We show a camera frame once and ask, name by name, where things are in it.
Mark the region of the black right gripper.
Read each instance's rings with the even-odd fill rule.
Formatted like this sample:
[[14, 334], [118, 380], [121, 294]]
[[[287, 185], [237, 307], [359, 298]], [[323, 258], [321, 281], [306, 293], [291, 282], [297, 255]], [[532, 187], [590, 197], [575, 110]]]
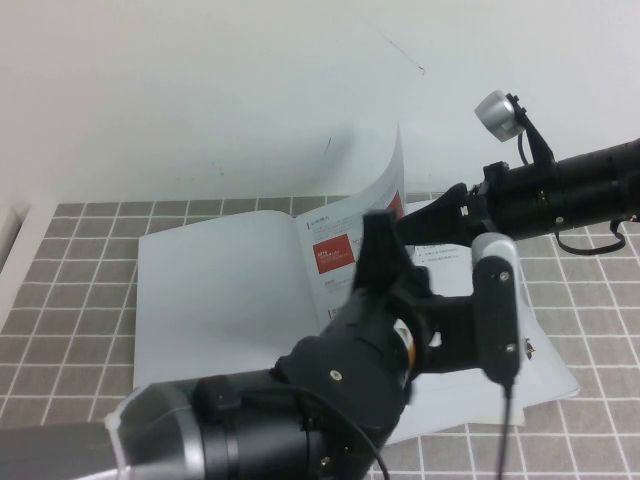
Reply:
[[[483, 181], [469, 192], [463, 183], [455, 184], [431, 204], [403, 217], [399, 232], [404, 244], [470, 246], [483, 233], [501, 233], [495, 194], [508, 170], [505, 162], [485, 166]], [[469, 213], [464, 223], [461, 207], [465, 202]]]

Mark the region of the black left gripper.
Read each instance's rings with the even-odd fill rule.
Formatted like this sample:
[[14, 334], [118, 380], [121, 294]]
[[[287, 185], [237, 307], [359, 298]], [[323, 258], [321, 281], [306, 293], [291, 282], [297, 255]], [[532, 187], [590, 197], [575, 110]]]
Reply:
[[375, 343], [386, 340], [401, 321], [413, 348], [427, 350], [435, 333], [428, 313], [434, 299], [427, 269], [413, 266], [399, 238], [395, 211], [366, 213], [351, 293], [329, 330], [343, 329]]

